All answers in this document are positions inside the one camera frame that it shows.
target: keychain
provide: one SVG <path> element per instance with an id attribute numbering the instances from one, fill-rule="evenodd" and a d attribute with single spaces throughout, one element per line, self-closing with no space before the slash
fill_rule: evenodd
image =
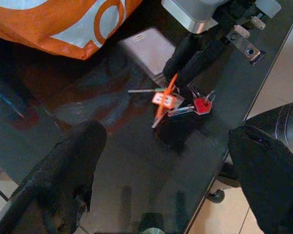
<path id="1" fill-rule="evenodd" d="M 212 107 L 213 107 L 213 101 L 216 98 L 215 91 L 211 91 L 206 97 L 198 97 L 193 100 L 196 113 L 199 116 L 209 114 Z"/>

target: orange plastic bag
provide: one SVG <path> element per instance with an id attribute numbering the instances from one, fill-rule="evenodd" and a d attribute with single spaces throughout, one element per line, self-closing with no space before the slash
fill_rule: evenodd
<path id="1" fill-rule="evenodd" d="M 87 59 L 142 0 L 0 0 L 0 38 Z"/>

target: orange key tag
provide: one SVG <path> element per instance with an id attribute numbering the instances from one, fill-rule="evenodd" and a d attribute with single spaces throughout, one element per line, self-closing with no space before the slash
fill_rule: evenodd
<path id="1" fill-rule="evenodd" d="M 152 99 L 152 103 L 160 105 L 162 104 L 164 93 L 156 93 Z M 166 95 L 163 106 L 172 109 L 174 107 L 176 98 L 172 95 Z"/>

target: chair wheel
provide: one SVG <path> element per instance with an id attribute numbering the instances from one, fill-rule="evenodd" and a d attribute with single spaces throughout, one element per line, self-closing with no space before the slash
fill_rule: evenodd
<path id="1" fill-rule="evenodd" d="M 216 204 L 220 203 L 225 199 L 225 192 L 221 189 L 218 189 L 213 194 L 209 194 L 207 199 Z"/>

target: metal clamp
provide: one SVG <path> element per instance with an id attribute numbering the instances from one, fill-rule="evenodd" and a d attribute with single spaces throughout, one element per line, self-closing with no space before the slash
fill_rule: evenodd
<path id="1" fill-rule="evenodd" d="M 226 38 L 249 59 L 250 64 L 253 66 L 266 54 L 235 31 L 229 32 Z"/>

